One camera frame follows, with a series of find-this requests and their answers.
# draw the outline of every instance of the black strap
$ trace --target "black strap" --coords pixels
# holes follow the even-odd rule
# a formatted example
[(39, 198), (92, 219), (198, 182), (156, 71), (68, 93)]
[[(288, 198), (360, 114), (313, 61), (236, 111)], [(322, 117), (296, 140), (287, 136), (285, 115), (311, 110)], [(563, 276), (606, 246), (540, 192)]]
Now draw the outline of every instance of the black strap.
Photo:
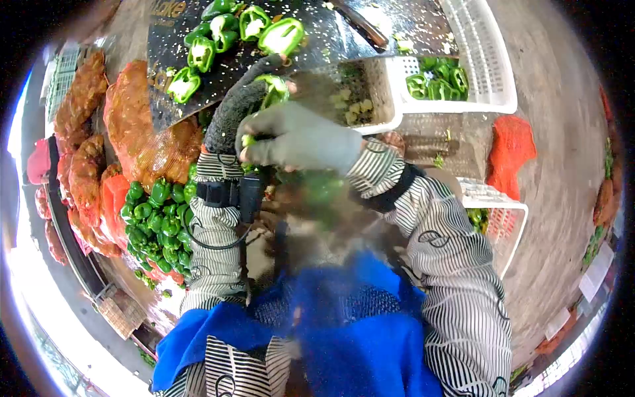
[(205, 201), (205, 206), (215, 208), (238, 207), (238, 182), (199, 182), (196, 184), (196, 196)]
[(413, 164), (406, 163), (401, 173), (399, 182), (388, 191), (369, 199), (363, 199), (356, 191), (351, 191), (350, 198), (364, 207), (381, 213), (387, 213), (395, 209), (395, 201), (400, 198), (412, 185), (416, 177), (426, 176), (425, 171)]

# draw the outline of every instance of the person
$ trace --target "person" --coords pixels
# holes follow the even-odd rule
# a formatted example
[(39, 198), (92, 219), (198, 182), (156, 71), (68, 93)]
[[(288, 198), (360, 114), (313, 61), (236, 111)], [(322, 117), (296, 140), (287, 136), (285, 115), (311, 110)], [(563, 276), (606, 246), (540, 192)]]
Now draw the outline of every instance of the person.
[[(152, 391), (162, 396), (500, 396), (507, 394), (511, 326), (492, 250), (446, 184), (385, 144), (364, 140), (294, 102), (245, 117), (266, 92), (253, 65), (214, 114), (197, 182), (243, 175), (240, 161), (335, 170), (358, 199), (409, 239), (409, 265), (427, 293), (363, 245), (341, 264), (280, 272), (250, 290), (240, 247), (192, 243), (192, 276), (175, 328), (158, 344)], [(247, 148), (242, 136), (267, 135)], [(237, 241), (236, 207), (192, 198), (192, 235)]]

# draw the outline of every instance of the red mesh bag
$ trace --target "red mesh bag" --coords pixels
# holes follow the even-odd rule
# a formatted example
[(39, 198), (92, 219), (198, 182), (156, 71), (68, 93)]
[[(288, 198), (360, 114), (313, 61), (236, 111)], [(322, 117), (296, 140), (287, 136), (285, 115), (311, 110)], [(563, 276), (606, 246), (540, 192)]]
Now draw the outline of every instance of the red mesh bag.
[(51, 219), (51, 208), (48, 206), (48, 199), (46, 198), (46, 190), (44, 186), (40, 186), (36, 190), (36, 208), (37, 214), (42, 219)]
[(73, 153), (88, 138), (90, 131), (82, 124), (93, 114), (108, 88), (104, 72), (103, 51), (93, 53), (75, 72), (75, 79), (53, 120), (61, 154)]
[(106, 93), (104, 123), (123, 175), (141, 182), (149, 192), (159, 177), (187, 182), (188, 167), (199, 156), (203, 135), (195, 118), (154, 133), (146, 75), (146, 61), (126, 65)]
[(53, 259), (66, 266), (69, 263), (69, 259), (62, 247), (60, 236), (57, 235), (57, 230), (55, 230), (55, 226), (50, 220), (44, 225), (44, 235), (46, 236), (46, 241), (48, 242), (48, 251), (51, 253)]
[(500, 116), (494, 122), (494, 143), (490, 152), (490, 174), (485, 183), (520, 201), (516, 174), (537, 155), (529, 123), (516, 116)]
[(130, 183), (121, 173), (108, 175), (108, 168), (102, 175), (102, 230), (105, 228), (114, 242), (120, 249), (125, 250), (128, 246), (126, 237), (126, 223), (119, 215), (121, 207), (126, 203), (126, 193), (130, 188)]
[(82, 223), (97, 227), (100, 223), (99, 180), (104, 169), (104, 136), (85, 140), (70, 163), (69, 187)]

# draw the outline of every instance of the hand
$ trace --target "hand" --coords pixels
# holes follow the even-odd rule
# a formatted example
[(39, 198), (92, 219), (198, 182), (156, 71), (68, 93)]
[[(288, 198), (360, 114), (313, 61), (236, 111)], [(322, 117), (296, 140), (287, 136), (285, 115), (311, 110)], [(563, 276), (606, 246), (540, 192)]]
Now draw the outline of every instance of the hand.
[[(278, 54), (261, 58), (229, 89), (214, 112), (205, 133), (203, 145), (209, 153), (234, 154), (234, 139), (238, 125), (250, 112), (257, 110), (257, 106), (267, 94), (267, 83), (254, 79), (261, 74), (274, 73), (285, 59), (284, 55)], [(290, 92), (295, 92), (293, 83), (287, 85)]]
[[(243, 149), (242, 136), (271, 135)], [(274, 105), (243, 120), (236, 134), (241, 161), (288, 169), (331, 169), (345, 175), (364, 140), (359, 132), (324, 119), (295, 102)]]

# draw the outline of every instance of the sliced green pepper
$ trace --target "sliced green pepper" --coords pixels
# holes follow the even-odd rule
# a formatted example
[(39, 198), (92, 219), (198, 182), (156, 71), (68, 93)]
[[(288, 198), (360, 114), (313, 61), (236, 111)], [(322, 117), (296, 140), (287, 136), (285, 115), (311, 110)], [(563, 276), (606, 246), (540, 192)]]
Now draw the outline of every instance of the sliced green pepper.
[(258, 40), (258, 47), (266, 55), (288, 56), (302, 41), (304, 26), (295, 18), (284, 18), (264, 30)]
[(205, 7), (201, 19), (204, 21), (212, 20), (217, 15), (232, 12), (235, 6), (236, 2), (231, 0), (214, 0), (210, 5)]
[(161, 224), (161, 231), (168, 237), (176, 236), (181, 230), (181, 222), (176, 217), (166, 216)]
[(190, 52), (187, 54), (187, 65), (191, 69), (198, 69), (199, 72), (205, 73), (214, 62), (215, 53), (216, 46), (212, 40), (204, 36), (195, 37), (192, 41)]
[(173, 217), (177, 213), (177, 205), (166, 205), (165, 207), (163, 207), (163, 213), (166, 217)]
[(146, 261), (141, 261), (141, 263), (139, 263), (141, 265), (141, 267), (143, 267), (145, 270), (151, 272), (154, 270), (154, 268), (152, 266), (150, 266), (150, 264)]
[(271, 25), (271, 19), (258, 6), (250, 6), (240, 14), (240, 38), (242, 41), (256, 41), (263, 30)]
[(210, 23), (203, 22), (197, 27), (195, 27), (194, 29), (192, 29), (191, 32), (185, 35), (185, 37), (183, 38), (183, 44), (185, 45), (186, 48), (191, 48), (195, 38), (200, 36), (208, 37), (210, 34), (211, 34)]
[(178, 263), (183, 267), (190, 267), (190, 254), (185, 251), (178, 252)]
[(159, 262), (157, 262), (157, 267), (164, 273), (172, 271), (172, 265), (165, 258), (161, 258)]
[(142, 203), (135, 207), (135, 218), (137, 220), (146, 219), (152, 213), (152, 207), (148, 203)]
[(187, 204), (192, 201), (192, 198), (196, 196), (196, 182), (193, 180), (188, 180), (183, 188), (183, 195), (185, 196), (185, 202)]
[(163, 236), (163, 246), (176, 251), (181, 247), (181, 242), (176, 236)]
[(144, 195), (144, 188), (136, 180), (130, 183), (128, 193), (126, 193), (126, 203), (136, 203)]
[(255, 81), (263, 80), (267, 83), (267, 94), (262, 100), (260, 110), (264, 110), (271, 105), (280, 104), (289, 100), (289, 87), (280, 76), (273, 74), (262, 74), (255, 78)]
[(465, 77), (465, 71), (462, 67), (457, 67), (450, 71), (450, 82), (461, 94), (465, 93), (468, 89), (467, 78)]
[(199, 86), (201, 86), (201, 78), (196, 75), (196, 70), (191, 67), (184, 67), (174, 76), (166, 93), (173, 95), (174, 102), (184, 104), (198, 90)]
[(174, 184), (172, 185), (172, 200), (177, 203), (183, 203), (185, 201), (185, 194), (183, 193), (183, 185)]
[(167, 260), (169, 264), (178, 263), (178, 254), (176, 251), (170, 250), (168, 247), (163, 247), (163, 259)]
[(238, 40), (238, 19), (231, 14), (214, 17), (210, 22), (211, 38), (217, 53), (229, 50)]
[(146, 221), (151, 231), (155, 233), (161, 233), (161, 223), (163, 223), (163, 216), (157, 211), (152, 211), (148, 220)]

